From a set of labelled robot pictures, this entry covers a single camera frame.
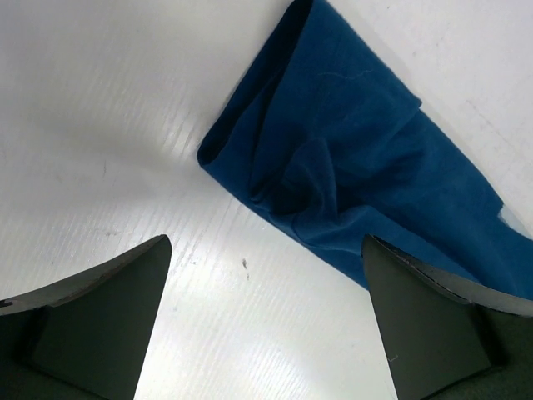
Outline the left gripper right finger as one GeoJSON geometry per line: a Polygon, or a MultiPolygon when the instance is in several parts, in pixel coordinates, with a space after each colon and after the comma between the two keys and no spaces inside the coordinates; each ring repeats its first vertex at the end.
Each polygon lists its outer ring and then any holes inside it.
{"type": "Polygon", "coordinates": [[[365,236],[364,272],[396,395],[530,399],[532,302],[365,236]]]}

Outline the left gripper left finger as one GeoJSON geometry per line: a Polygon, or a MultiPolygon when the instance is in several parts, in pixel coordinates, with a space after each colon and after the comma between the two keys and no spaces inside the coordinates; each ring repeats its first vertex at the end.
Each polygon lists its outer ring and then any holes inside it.
{"type": "Polygon", "coordinates": [[[172,245],[118,257],[1,301],[3,399],[132,399],[172,245]]]}

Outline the blue t shirt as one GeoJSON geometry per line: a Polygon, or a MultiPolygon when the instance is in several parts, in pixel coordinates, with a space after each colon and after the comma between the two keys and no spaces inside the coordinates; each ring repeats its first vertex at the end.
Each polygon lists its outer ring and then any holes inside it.
{"type": "Polygon", "coordinates": [[[532,296],[532,242],[481,172],[325,1],[295,1],[197,152],[261,218],[359,285],[374,235],[532,296]]]}

